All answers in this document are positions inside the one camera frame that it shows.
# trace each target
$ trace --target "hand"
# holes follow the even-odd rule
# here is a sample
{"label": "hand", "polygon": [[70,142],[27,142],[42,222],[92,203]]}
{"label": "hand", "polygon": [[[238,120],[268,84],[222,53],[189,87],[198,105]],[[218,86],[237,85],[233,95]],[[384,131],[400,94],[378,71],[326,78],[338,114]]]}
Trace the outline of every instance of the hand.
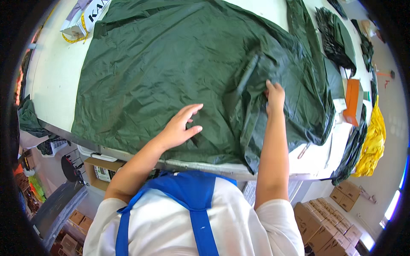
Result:
{"label": "hand", "polygon": [[204,104],[192,104],[183,107],[179,112],[172,117],[165,129],[160,132],[156,139],[164,151],[173,147],[179,146],[195,134],[202,131],[202,126],[196,125],[189,129],[185,129],[187,123],[193,122],[191,117],[195,115]]}
{"label": "hand", "polygon": [[283,114],[285,91],[279,83],[272,84],[269,80],[266,80],[266,87],[268,88],[264,91],[266,98],[268,98],[266,113],[268,116],[271,116],[272,114]]}

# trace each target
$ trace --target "person's left hand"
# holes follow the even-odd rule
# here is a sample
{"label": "person's left hand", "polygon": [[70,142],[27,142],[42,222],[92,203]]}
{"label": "person's left hand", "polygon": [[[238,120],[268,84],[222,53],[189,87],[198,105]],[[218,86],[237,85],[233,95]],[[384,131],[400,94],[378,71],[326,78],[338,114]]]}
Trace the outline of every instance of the person's left hand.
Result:
{"label": "person's left hand", "polygon": [[156,139],[158,143],[163,147],[163,150],[169,150],[173,147],[179,146],[195,134],[202,131],[202,126],[196,125],[189,129],[185,129],[187,123],[193,122],[191,117],[195,115],[204,104],[192,104],[183,107],[179,112],[172,117],[168,122],[164,130],[160,132]]}

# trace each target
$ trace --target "person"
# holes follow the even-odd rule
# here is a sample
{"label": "person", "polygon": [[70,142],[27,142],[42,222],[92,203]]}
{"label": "person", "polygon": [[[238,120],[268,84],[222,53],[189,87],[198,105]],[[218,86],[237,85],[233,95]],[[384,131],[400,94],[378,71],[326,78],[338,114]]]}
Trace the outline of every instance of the person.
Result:
{"label": "person", "polygon": [[252,207],[229,178],[201,171],[149,180],[160,156],[202,131],[182,108],[111,180],[84,255],[304,255],[288,199],[285,91],[266,81],[267,124]]}

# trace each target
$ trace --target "white table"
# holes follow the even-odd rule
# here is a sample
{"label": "white table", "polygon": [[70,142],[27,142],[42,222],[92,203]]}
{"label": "white table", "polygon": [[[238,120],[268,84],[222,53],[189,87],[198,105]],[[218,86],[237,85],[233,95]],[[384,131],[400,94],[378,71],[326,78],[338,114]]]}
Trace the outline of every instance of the white table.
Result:
{"label": "white table", "polygon": [[[243,9],[252,11],[281,26],[288,31],[287,6],[285,0],[227,0]],[[86,41],[74,44],[67,43],[59,29],[70,12],[76,0],[60,0],[53,13],[44,25],[27,72],[25,95],[30,94],[34,103],[37,117],[62,130],[71,131],[74,120],[77,87],[81,68],[91,43],[93,31]],[[305,0],[306,8],[317,27],[314,18],[315,8],[326,7],[339,15],[327,0]],[[104,10],[103,18],[109,6]],[[343,20],[352,38],[356,52],[357,72],[355,79],[361,80],[364,91],[370,91],[371,74],[367,72],[360,48],[360,36],[349,20]],[[370,122],[371,103],[367,102],[367,119]],[[323,146],[311,145],[301,159],[297,159],[305,145],[301,145],[289,153],[290,176],[303,179],[328,178],[340,163],[346,145],[351,125],[336,118],[337,125],[333,129],[334,136],[329,136]],[[328,152],[332,145],[328,167],[325,168]],[[132,154],[101,147],[101,153],[129,160]],[[223,164],[211,165],[206,163],[186,163],[175,160],[165,161],[167,165],[186,166],[200,170],[220,172],[223,175],[232,174],[238,180],[252,180],[256,176],[249,174],[244,165]]]}

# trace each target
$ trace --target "t-shirt sleeve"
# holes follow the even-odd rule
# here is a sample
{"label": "t-shirt sleeve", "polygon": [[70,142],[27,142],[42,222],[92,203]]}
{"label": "t-shirt sleeve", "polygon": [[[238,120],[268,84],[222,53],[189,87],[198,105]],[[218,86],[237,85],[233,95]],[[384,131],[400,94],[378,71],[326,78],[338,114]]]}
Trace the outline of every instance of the t-shirt sleeve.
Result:
{"label": "t-shirt sleeve", "polygon": [[96,255],[100,235],[106,225],[118,216],[117,210],[127,206],[127,203],[117,198],[108,198],[101,202],[96,216],[84,241],[84,255]]}
{"label": "t-shirt sleeve", "polygon": [[268,234],[273,255],[305,255],[293,208],[287,200],[267,201],[258,207],[256,214]]}

